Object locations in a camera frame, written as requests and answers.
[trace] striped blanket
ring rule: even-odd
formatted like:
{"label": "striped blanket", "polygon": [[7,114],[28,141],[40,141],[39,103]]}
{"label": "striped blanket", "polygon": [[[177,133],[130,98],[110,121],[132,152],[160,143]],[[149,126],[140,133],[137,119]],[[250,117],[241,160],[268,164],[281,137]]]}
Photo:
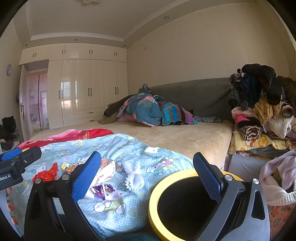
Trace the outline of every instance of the striped blanket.
{"label": "striped blanket", "polygon": [[184,124],[198,124],[193,120],[192,114],[177,104],[166,102],[161,108],[163,115],[162,125],[184,125]]}

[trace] red blanket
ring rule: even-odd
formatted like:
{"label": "red blanket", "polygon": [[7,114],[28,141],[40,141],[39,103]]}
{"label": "red blanket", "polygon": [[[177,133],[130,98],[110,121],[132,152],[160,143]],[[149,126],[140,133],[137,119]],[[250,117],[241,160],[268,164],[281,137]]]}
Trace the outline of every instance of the red blanket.
{"label": "red blanket", "polygon": [[33,146],[43,147],[51,143],[74,141],[78,139],[92,139],[92,138],[103,137],[103,136],[112,135],[112,134],[114,134],[112,131],[106,130],[106,129],[90,129],[90,130],[83,130],[83,131],[68,130],[61,134],[47,137],[44,140],[38,140],[38,141],[29,140],[29,141],[23,142],[22,144],[19,145],[19,148],[21,148],[22,150],[25,150]]}

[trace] mattress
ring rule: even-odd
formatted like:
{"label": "mattress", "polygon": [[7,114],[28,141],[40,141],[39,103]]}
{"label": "mattress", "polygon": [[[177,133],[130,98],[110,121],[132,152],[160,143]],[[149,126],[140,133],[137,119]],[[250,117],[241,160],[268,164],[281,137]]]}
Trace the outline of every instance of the mattress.
{"label": "mattress", "polygon": [[31,139],[44,139],[68,129],[85,130],[96,128],[108,129],[114,133],[123,133],[135,137],[149,146],[172,150],[191,159],[196,152],[201,152],[210,164],[216,165],[218,168],[224,165],[233,131],[233,125],[228,121],[223,123],[199,122],[198,125],[155,127],[131,122],[114,122],[106,125],[88,123],[45,130],[39,132]]}

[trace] quilted headboard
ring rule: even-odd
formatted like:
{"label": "quilted headboard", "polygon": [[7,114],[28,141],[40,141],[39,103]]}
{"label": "quilted headboard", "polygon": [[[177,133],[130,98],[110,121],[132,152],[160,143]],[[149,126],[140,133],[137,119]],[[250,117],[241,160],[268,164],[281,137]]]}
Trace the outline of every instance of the quilted headboard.
{"label": "quilted headboard", "polygon": [[150,87],[153,95],[194,110],[195,116],[219,116],[233,122],[227,96],[231,89],[228,78],[190,80]]}

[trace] hello kitty blanket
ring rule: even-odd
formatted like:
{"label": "hello kitty blanket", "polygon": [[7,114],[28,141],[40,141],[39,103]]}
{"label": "hello kitty blanket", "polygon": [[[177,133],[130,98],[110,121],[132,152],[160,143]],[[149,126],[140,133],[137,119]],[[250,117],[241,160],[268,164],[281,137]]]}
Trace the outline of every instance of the hello kitty blanket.
{"label": "hello kitty blanket", "polygon": [[[26,168],[24,181],[13,186],[9,196],[15,203],[16,210],[12,216],[20,223],[17,228],[21,234],[24,234],[25,210],[33,185],[32,178],[38,172],[49,170],[55,162],[59,167],[57,177],[62,175],[61,165],[64,162],[74,164],[86,161],[93,151],[98,151],[102,158],[116,162],[115,175],[104,183],[113,187],[113,191],[105,196],[105,200],[95,197],[78,201],[90,224],[105,237],[135,231],[145,226],[153,188],[168,175],[193,168],[190,158],[170,150],[150,147],[125,134],[52,143],[41,147],[41,150],[41,158]],[[144,178],[144,187],[141,190],[127,189],[127,174],[123,168],[125,161],[140,163],[140,175]],[[58,213],[62,214],[60,203],[55,200],[55,204]]]}

